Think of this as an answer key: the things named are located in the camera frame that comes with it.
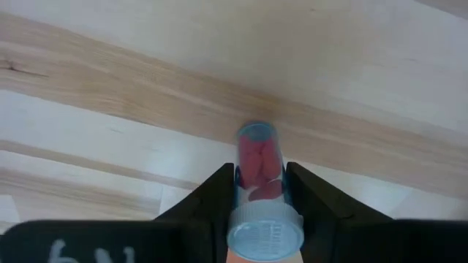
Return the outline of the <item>blue bottle with red pills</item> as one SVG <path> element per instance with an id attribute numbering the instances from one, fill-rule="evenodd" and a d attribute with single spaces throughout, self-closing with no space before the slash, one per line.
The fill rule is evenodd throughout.
<path id="1" fill-rule="evenodd" d="M 253 121 L 240 128 L 237 139 L 228 247 L 249 261 L 281 261 L 300 250 L 304 233 L 303 217 L 293 207 L 276 129 Z"/>

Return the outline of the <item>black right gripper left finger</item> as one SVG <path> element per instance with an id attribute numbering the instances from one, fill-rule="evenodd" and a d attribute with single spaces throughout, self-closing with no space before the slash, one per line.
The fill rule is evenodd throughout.
<path id="1" fill-rule="evenodd" d="M 234 165 L 149 221 L 40 220 L 0 236 L 0 263 L 223 263 Z"/>

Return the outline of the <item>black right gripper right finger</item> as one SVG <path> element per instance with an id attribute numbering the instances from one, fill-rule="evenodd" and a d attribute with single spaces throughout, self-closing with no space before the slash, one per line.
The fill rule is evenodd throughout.
<path id="1" fill-rule="evenodd" d="M 290 162 L 304 263 L 468 263 L 468 221 L 393 219 Z"/>

